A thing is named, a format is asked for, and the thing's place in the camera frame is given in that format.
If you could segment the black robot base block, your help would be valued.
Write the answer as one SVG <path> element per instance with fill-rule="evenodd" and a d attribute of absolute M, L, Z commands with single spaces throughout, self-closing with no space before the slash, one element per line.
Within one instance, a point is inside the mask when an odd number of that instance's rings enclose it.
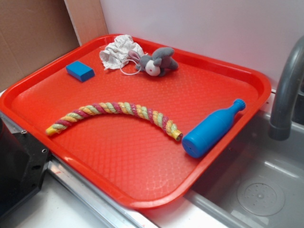
<path fill-rule="evenodd" d="M 42 187 L 49 149 L 30 133 L 11 133 L 0 122 L 0 218 Z"/>

